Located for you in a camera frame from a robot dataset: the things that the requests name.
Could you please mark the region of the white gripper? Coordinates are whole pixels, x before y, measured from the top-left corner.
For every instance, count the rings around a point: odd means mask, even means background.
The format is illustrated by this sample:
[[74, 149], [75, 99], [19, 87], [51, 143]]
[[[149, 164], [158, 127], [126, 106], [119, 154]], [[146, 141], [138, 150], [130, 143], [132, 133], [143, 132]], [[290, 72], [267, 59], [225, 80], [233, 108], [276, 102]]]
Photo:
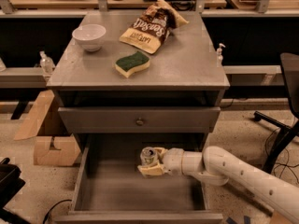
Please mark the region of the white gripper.
[[182, 159], [184, 150], [181, 148], [171, 148], [167, 150], [164, 147], [156, 147], [158, 159], [163, 165], [157, 163], [153, 166], [138, 165], [139, 172], [144, 176], [158, 176], [164, 173], [169, 175], [182, 175]]

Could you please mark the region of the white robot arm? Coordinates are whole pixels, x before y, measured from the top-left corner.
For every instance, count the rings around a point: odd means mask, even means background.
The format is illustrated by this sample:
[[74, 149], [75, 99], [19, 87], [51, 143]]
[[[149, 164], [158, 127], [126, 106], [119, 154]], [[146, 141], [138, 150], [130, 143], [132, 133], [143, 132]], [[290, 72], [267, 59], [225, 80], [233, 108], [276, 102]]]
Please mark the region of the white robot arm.
[[299, 224], [299, 188], [243, 162], [221, 147], [203, 152], [145, 147], [137, 166], [143, 176], [188, 175], [215, 186], [233, 179], [293, 224]]

